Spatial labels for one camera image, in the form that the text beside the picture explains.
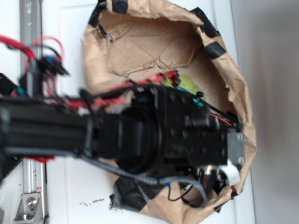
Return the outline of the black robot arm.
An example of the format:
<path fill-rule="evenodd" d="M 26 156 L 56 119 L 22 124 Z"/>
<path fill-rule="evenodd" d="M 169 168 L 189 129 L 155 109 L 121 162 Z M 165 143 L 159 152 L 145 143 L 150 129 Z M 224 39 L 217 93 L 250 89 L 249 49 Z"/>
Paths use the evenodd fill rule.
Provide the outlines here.
<path fill-rule="evenodd" d="M 34 99 L 0 102 L 0 164 L 13 157 L 112 159 L 133 174 L 161 166 L 218 167 L 245 159 L 242 125 L 185 91 L 134 90 L 122 111 L 79 115 Z"/>

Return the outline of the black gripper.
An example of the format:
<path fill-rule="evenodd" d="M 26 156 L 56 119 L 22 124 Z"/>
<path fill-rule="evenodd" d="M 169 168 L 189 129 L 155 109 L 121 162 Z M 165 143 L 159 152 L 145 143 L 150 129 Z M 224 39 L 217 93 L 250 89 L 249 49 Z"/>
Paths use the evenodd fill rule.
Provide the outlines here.
<path fill-rule="evenodd" d="M 187 167 L 245 162 L 242 124 L 186 91 L 154 86 L 153 109 L 164 129 L 166 164 Z"/>

